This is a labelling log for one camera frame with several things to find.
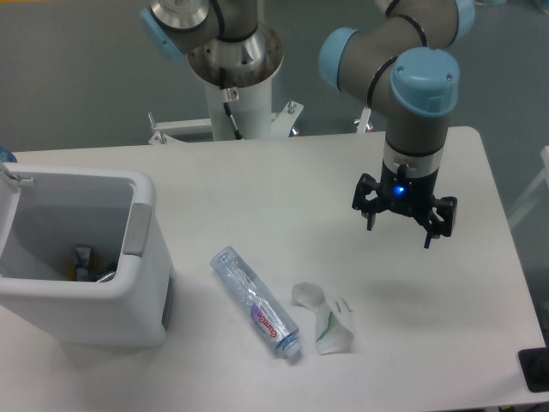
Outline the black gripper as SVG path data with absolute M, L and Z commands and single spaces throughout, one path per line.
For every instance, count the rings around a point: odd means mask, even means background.
M 438 170 L 419 178 L 406 175 L 399 180 L 397 173 L 383 163 L 380 183 L 370 174 L 361 175 L 352 208 L 367 220 L 368 231 L 373 229 L 377 214 L 386 210 L 413 217 L 426 231 L 424 248 L 428 249 L 433 239 L 451 236 L 457 211 L 456 197 L 433 196 L 437 175 Z

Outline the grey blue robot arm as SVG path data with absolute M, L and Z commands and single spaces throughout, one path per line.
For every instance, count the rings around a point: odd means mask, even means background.
M 447 48 L 475 17 L 470 1 L 388 1 L 371 33 L 342 27 L 323 42 L 321 77 L 386 118 L 383 165 L 363 175 L 352 206 L 369 224 L 391 211 L 415 219 L 428 239 L 448 237 L 457 201 L 434 195 L 460 69 Z M 205 82 L 217 140 L 274 135 L 270 82 L 283 51 L 255 1 L 152 1 L 142 25 L 168 59 L 186 58 Z

